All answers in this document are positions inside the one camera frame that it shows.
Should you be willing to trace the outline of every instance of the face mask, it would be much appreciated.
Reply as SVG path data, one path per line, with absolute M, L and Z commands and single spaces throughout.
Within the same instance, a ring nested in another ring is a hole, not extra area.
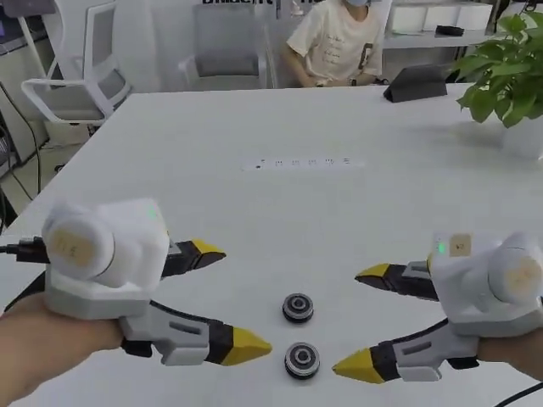
M 355 7 L 369 6 L 370 0 L 345 0 L 348 4 Z

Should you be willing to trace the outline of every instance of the potted plant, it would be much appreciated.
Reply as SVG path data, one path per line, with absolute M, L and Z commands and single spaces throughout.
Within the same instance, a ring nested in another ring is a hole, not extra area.
M 494 112 L 506 127 L 503 149 L 527 159 L 543 157 L 543 13 L 518 14 L 498 25 L 505 36 L 492 38 L 456 63 L 459 77 L 477 81 L 457 100 L 478 123 Z

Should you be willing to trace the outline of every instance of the beige t-shirt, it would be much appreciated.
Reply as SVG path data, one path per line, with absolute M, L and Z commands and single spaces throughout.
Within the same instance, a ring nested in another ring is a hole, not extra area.
M 368 9 L 356 21 L 341 0 L 313 6 L 287 44 L 305 59 L 305 69 L 318 80 L 343 81 L 361 72 L 381 75 L 383 47 L 378 16 Z

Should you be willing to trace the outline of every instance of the power strip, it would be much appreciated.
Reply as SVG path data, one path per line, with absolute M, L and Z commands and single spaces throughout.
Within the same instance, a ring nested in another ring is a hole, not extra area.
M 342 159 L 260 159 L 244 165 L 243 171 L 263 170 L 335 170 L 363 167 L 360 160 Z

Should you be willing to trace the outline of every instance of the hand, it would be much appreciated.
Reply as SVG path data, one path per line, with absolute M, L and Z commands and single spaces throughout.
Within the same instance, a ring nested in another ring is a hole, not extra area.
M 508 363 L 535 380 L 543 381 L 543 329 L 522 337 L 481 339 L 478 357 L 486 362 Z
M 324 84 L 324 87 L 341 87 L 348 86 L 349 81 L 328 81 Z
M 317 85 L 317 80 L 311 76 L 307 78 L 307 81 L 304 81 L 304 83 L 302 83 L 303 87 L 316 87 L 316 85 Z
M 5 353 L 0 358 L 0 376 L 13 379 L 0 384 L 0 399 L 6 404 L 33 393 L 94 352 L 119 348 L 122 342 L 116 321 L 57 315 L 43 299 L 43 294 L 24 298 L 0 317 L 0 352 Z

